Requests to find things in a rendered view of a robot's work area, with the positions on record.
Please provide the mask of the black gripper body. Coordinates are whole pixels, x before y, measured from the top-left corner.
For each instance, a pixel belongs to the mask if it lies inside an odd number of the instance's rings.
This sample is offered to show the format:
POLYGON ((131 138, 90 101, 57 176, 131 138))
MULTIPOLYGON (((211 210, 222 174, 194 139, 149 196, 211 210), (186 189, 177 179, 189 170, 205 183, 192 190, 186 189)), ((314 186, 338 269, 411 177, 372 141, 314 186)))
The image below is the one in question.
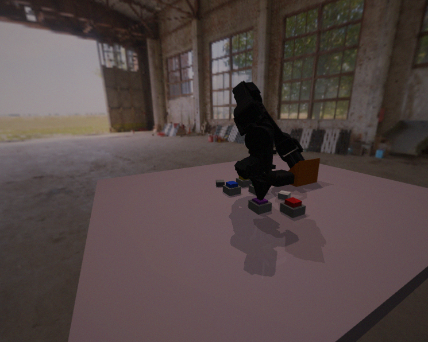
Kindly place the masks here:
POLYGON ((265 172, 259 173, 255 176, 260 176, 261 180, 266 181, 268 184, 276 187, 285 186, 294 184, 295 176, 292 172, 288 172, 286 170, 276 170, 272 171, 272 169, 276 169, 276 165, 273 165, 273 154, 276 154, 277 150, 274 150, 273 147, 268 147, 266 150, 260 153, 254 153, 249 150, 249 154, 257 157, 257 154, 261 154, 265 163, 265 172))

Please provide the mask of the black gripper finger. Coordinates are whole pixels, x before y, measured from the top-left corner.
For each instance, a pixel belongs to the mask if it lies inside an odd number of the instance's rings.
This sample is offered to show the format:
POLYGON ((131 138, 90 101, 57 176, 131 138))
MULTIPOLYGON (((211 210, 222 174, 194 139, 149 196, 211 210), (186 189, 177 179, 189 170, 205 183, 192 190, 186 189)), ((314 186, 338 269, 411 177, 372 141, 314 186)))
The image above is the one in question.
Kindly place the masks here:
MULTIPOLYGON (((261 175, 260 175, 261 176, 261 175)), ((253 186, 254 186, 254 189, 255 189, 255 192, 256 192, 256 196, 257 196, 257 199, 259 200, 259 185, 258 185, 258 183, 255 181, 255 179, 259 179, 260 178, 260 176, 254 176, 254 177, 250 177, 249 179, 252 181, 252 183, 253 183, 253 186)))
POLYGON ((261 180, 260 178, 255 179, 255 181, 259 185, 259 200, 263 200, 268 190, 270 189, 271 185, 268 184, 266 181, 261 180))

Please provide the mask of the yellow button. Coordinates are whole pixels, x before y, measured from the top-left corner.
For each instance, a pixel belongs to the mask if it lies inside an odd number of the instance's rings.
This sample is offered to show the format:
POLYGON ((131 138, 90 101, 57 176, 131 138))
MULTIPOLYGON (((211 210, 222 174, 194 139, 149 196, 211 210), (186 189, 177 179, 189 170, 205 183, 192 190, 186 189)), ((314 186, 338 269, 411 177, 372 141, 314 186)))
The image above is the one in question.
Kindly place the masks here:
POLYGON ((236 178, 236 182, 242 188, 248 187, 250 184, 252 184, 252 181, 250 179, 243 179, 241 176, 239 176, 239 178, 236 178))

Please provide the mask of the purple button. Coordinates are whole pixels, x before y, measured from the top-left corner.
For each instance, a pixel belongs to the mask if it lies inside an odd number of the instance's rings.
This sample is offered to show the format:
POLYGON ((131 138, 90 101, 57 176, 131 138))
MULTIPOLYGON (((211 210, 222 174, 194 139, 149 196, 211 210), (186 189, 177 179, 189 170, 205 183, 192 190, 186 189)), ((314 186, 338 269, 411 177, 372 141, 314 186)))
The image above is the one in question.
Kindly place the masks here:
POLYGON ((272 211, 272 203, 266 200, 265 198, 263 200, 258 200, 257 198, 254 198, 248 201, 248 208, 260 215, 262 213, 272 211))

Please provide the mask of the green button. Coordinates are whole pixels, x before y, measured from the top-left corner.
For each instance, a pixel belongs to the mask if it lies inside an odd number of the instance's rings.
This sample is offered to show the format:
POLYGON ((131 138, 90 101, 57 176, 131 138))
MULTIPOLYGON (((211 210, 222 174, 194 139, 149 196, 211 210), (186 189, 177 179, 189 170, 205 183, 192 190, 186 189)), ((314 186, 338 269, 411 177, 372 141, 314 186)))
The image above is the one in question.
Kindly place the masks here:
POLYGON ((252 193, 252 194, 254 194, 254 195, 256 195, 253 183, 249 185, 249 192, 252 193))

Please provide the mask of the red button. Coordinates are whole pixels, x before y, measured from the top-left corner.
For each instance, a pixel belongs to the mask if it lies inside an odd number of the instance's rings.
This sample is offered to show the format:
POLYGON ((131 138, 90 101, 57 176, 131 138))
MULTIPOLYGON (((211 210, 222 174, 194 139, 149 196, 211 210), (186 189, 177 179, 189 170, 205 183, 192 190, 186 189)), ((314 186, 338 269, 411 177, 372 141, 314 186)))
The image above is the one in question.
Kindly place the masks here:
POLYGON ((305 215, 306 206, 302 204, 302 201, 292 197, 285 199, 285 202, 280 203, 280 212, 288 215, 291 218, 305 215))

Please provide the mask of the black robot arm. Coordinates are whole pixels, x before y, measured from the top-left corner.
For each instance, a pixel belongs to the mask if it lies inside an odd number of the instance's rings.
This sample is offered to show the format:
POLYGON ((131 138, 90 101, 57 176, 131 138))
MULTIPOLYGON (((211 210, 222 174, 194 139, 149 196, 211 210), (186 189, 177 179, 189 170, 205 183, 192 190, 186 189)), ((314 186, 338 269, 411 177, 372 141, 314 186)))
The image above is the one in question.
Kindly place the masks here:
MULTIPOLYGON (((260 153, 273 147, 290 169, 299 161, 305 161, 301 152, 303 148, 297 139, 284 133, 269 115, 263 105, 260 90, 254 82, 241 81, 232 90, 237 106, 234 109, 234 121, 241 136, 245 135, 245 146, 254 153, 260 153), (296 149, 298 147, 298 149, 296 149), (293 151, 296 149, 295 151, 293 151), (287 153, 292 153, 286 155, 287 153), (283 157, 286 155, 285 157, 283 157)), ((235 165, 236 171, 243 179, 249 179, 265 172, 265 163, 261 154, 250 154, 235 165)))

